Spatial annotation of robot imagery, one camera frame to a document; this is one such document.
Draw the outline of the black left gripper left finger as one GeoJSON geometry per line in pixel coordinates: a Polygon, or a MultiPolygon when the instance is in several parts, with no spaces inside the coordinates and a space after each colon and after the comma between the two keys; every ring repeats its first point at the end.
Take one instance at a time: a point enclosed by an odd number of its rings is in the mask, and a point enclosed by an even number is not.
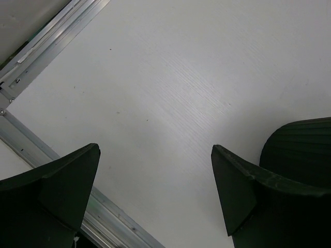
{"type": "Polygon", "coordinates": [[[93,187],[100,148],[1,180],[1,247],[72,247],[93,187]]]}

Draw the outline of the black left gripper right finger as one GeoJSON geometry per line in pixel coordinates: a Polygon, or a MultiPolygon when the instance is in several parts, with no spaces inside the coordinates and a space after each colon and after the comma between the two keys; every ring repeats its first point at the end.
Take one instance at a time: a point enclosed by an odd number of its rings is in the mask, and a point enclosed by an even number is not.
{"type": "Polygon", "coordinates": [[[330,247],[330,189],[275,174],[221,145],[211,159],[235,247],[330,247]]]}

